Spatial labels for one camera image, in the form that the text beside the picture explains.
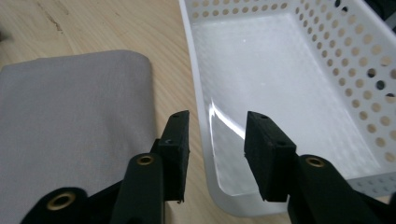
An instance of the light wood surface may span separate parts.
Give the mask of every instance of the light wood surface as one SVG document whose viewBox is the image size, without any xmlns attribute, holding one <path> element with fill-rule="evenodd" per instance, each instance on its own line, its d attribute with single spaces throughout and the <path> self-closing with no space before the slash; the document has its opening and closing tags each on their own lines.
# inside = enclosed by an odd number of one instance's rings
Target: light wood surface
<svg viewBox="0 0 396 224">
<path fill-rule="evenodd" d="M 167 203 L 166 223 L 290 223 L 286 214 L 233 217 L 209 196 L 177 0 L 1 0 L 0 32 L 0 68 L 110 49 L 129 49 L 150 59 L 158 136 L 168 116 L 185 109 L 191 112 L 186 202 Z"/>
</svg>

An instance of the screw hole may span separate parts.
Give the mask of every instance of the screw hole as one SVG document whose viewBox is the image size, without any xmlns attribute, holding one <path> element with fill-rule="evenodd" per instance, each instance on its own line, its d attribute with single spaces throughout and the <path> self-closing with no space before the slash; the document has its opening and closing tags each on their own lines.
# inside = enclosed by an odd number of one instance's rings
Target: screw hole
<svg viewBox="0 0 396 224">
<path fill-rule="evenodd" d="M 50 211 L 58 211 L 69 206 L 76 199 L 76 194 L 72 191 L 61 193 L 52 198 L 47 203 L 47 209 Z"/>
<path fill-rule="evenodd" d="M 137 160 L 137 164 L 139 165 L 149 165 L 152 164 L 153 162 L 154 162 L 154 158 L 152 158 L 151 156 L 143 156 Z"/>
<path fill-rule="evenodd" d="M 325 164 L 322 160 L 318 159 L 318 158 L 314 158 L 314 157 L 308 157 L 306 158 L 306 163 L 308 163 L 311 166 L 315 166 L 318 168 L 323 167 Z"/>
</svg>

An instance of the gray fabric pad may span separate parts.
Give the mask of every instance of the gray fabric pad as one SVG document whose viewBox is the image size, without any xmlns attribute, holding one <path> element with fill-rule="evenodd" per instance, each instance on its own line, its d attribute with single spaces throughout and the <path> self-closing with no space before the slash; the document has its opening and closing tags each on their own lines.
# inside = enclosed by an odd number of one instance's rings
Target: gray fabric pad
<svg viewBox="0 0 396 224">
<path fill-rule="evenodd" d="M 149 152 L 155 119 L 149 60 L 128 50 L 38 59 L 0 72 L 0 222 L 45 194 L 89 195 Z"/>
</svg>

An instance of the basket hole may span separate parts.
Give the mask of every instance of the basket hole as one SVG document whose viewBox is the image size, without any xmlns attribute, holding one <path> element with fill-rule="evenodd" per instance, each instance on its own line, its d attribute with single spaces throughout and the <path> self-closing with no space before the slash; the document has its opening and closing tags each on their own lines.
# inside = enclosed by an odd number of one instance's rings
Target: basket hole
<svg viewBox="0 0 396 224">
<path fill-rule="evenodd" d="M 335 20 L 332 22 L 332 28 L 337 28 L 338 26 L 338 20 Z"/>
<path fill-rule="evenodd" d="M 326 14 L 326 20 L 331 20 L 332 19 L 332 13 L 331 12 L 328 12 L 327 14 Z"/>
<path fill-rule="evenodd" d="M 338 84 L 340 84 L 340 86 L 345 86 L 346 83 L 347 81 L 343 77 L 341 77 L 340 80 L 338 80 Z"/>
<path fill-rule="evenodd" d="M 337 49 L 335 51 L 335 56 L 340 57 L 343 54 L 343 51 L 341 49 Z"/>
<path fill-rule="evenodd" d="M 322 5 L 322 6 L 320 7 L 320 12 L 325 12 L 326 9 L 327 9 L 326 5 Z"/>
<path fill-rule="evenodd" d="M 347 14 L 347 7 L 341 8 L 341 15 L 345 16 Z"/>
<path fill-rule="evenodd" d="M 343 37 L 345 33 L 346 33 L 346 30 L 344 28 L 341 28 L 341 29 L 338 30 L 338 36 L 339 37 Z"/>
<path fill-rule="evenodd" d="M 381 121 L 381 124 L 384 125 L 384 126 L 389 126 L 390 125 L 390 118 L 387 117 L 387 116 L 381 117 L 380 121 Z"/>
<path fill-rule="evenodd" d="M 352 106 L 354 108 L 358 108 L 359 106 L 361 106 L 361 102 L 359 100 L 353 100 L 352 101 Z"/>
<path fill-rule="evenodd" d="M 353 93 L 352 89 L 350 89 L 350 88 L 346 89 L 346 96 L 351 96 L 352 93 Z"/>
<path fill-rule="evenodd" d="M 355 84 L 356 84 L 357 88 L 361 88 L 364 86 L 364 81 L 363 81 L 363 79 L 359 78 L 358 80 L 356 80 Z"/>
<path fill-rule="evenodd" d="M 355 21 L 356 21 L 356 16 L 355 16 L 355 15 L 351 15 L 351 16 L 349 16 L 349 18 L 347 19 L 347 23 L 348 23 L 349 25 L 355 23 Z"/>
<path fill-rule="evenodd" d="M 361 49 L 359 49 L 358 47 L 352 48 L 352 55 L 353 56 L 358 56 L 360 52 L 361 52 Z"/>
<path fill-rule="evenodd" d="M 363 67 L 366 66 L 368 63 L 368 59 L 366 57 L 362 57 L 359 59 L 359 64 Z"/>
<path fill-rule="evenodd" d="M 329 67 L 332 66 L 332 59 L 329 59 L 329 60 L 327 61 L 327 65 L 328 65 Z"/>
<path fill-rule="evenodd" d="M 391 77 L 392 79 L 396 79 L 396 69 L 392 69 L 392 70 L 390 71 L 390 77 Z"/>
<path fill-rule="evenodd" d="M 341 61 L 341 64 L 346 67 L 349 64 L 349 60 L 348 59 L 343 59 L 343 61 Z"/>
<path fill-rule="evenodd" d="M 330 33 L 329 32 L 325 32 L 323 37 L 324 37 L 324 39 L 329 39 Z"/>
<path fill-rule="evenodd" d="M 395 94 L 393 94 L 393 93 L 388 93 L 388 94 L 385 96 L 385 100 L 386 100 L 388 103 L 390 103 L 390 104 L 394 104 L 394 103 L 396 102 Z"/>
<path fill-rule="evenodd" d="M 391 139 L 393 139 L 393 140 L 396 141 L 396 130 L 391 131 L 391 132 L 389 133 L 389 136 L 390 136 Z"/>
<path fill-rule="evenodd" d="M 395 162 L 396 158 L 392 153 L 387 152 L 385 153 L 385 160 L 387 160 L 388 162 Z"/>
<path fill-rule="evenodd" d="M 385 89 L 385 82 L 383 80 L 379 80 L 375 83 L 375 87 L 377 90 L 382 91 Z"/>
<path fill-rule="evenodd" d="M 375 77 L 376 75 L 376 71 L 374 68 L 370 68 L 369 70 L 367 70 L 367 77 Z"/>
<path fill-rule="evenodd" d="M 331 40 L 329 43 L 330 48 L 334 48 L 335 47 L 335 40 Z"/>
<path fill-rule="evenodd" d="M 334 6 L 335 7 L 340 7 L 340 5 L 341 5 L 341 0 L 335 0 Z"/>
<path fill-rule="evenodd" d="M 372 35 L 365 35 L 363 37 L 363 43 L 368 45 L 373 41 L 373 36 Z"/>
<path fill-rule="evenodd" d="M 382 52 L 382 48 L 381 48 L 380 45 L 374 45 L 374 46 L 372 47 L 372 49 L 371 49 L 371 52 L 372 52 L 374 55 L 378 55 L 379 53 Z"/>
<path fill-rule="evenodd" d="M 366 100 L 370 100 L 373 97 L 373 94 L 370 91 L 365 91 L 363 93 L 363 98 Z"/>
<path fill-rule="evenodd" d="M 345 44 L 346 46 L 350 46 L 350 45 L 352 44 L 352 38 L 347 37 L 346 40 L 344 41 L 344 44 Z"/>
<path fill-rule="evenodd" d="M 384 147 L 387 143 L 385 142 L 385 139 L 381 138 L 381 137 L 377 137 L 375 139 L 375 143 L 377 146 L 379 147 Z"/>
<path fill-rule="evenodd" d="M 361 118 L 362 120 L 367 120 L 367 118 L 368 118 L 367 112 L 366 111 L 361 111 L 359 113 L 359 118 Z"/>
<path fill-rule="evenodd" d="M 336 76 L 338 76 L 340 74 L 340 70 L 338 68 L 334 68 L 332 70 L 332 74 L 336 77 Z"/>
<path fill-rule="evenodd" d="M 379 112 L 379 111 L 381 111 L 381 104 L 379 104 L 379 103 L 373 103 L 373 104 L 372 104 L 372 110 L 373 110 L 374 112 Z"/>
<path fill-rule="evenodd" d="M 355 69 L 355 68 L 351 68 L 351 69 L 349 69 L 347 72 L 348 72 L 348 75 L 349 75 L 350 77 L 356 76 L 356 69 Z"/>
<path fill-rule="evenodd" d="M 356 33 L 357 35 L 361 34 L 361 33 L 363 32 L 363 30 L 364 30 L 364 26 L 363 26 L 362 24 L 359 24 L 359 25 L 357 25 L 357 26 L 355 27 L 355 33 Z"/>
<path fill-rule="evenodd" d="M 369 125 L 367 125 L 367 131 L 368 131 L 369 133 L 375 133 L 375 132 L 376 132 L 376 127 L 375 127 L 375 125 L 374 125 L 374 124 L 369 124 Z"/>
<path fill-rule="evenodd" d="M 392 59 L 389 56 L 384 56 L 381 58 L 381 65 L 386 67 L 392 63 Z"/>
</svg>

